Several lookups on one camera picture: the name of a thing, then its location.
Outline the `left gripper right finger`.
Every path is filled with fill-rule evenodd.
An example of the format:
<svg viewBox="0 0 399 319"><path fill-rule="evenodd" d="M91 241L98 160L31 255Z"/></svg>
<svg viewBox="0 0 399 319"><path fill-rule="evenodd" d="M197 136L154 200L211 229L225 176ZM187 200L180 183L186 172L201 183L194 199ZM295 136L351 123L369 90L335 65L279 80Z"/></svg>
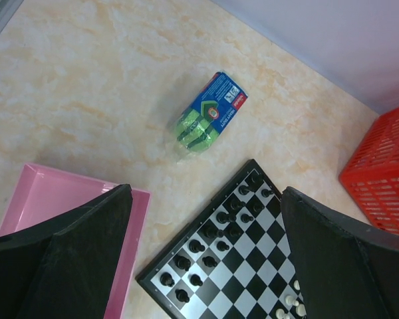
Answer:
<svg viewBox="0 0 399 319"><path fill-rule="evenodd" d="M399 318L399 236L293 187L281 212L308 318Z"/></svg>

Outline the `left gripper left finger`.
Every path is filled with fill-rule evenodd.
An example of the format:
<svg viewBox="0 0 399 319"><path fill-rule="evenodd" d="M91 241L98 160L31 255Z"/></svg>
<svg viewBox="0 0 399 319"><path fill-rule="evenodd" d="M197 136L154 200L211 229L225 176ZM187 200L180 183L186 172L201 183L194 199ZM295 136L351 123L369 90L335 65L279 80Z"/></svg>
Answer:
<svg viewBox="0 0 399 319"><path fill-rule="evenodd" d="M122 184L1 236L0 318L103 318L131 209Z"/></svg>

